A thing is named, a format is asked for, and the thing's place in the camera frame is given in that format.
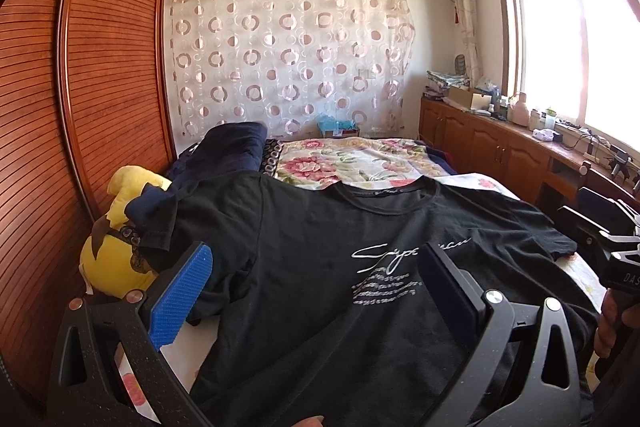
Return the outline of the person's right hand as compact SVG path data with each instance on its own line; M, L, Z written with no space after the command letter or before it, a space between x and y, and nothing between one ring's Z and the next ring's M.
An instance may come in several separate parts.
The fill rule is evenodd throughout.
M617 329L620 324L631 329L638 329L640 325L639 305L622 309L614 297L614 291L609 289L602 301L598 328L594 335L594 352L599 358L606 359L615 345Z

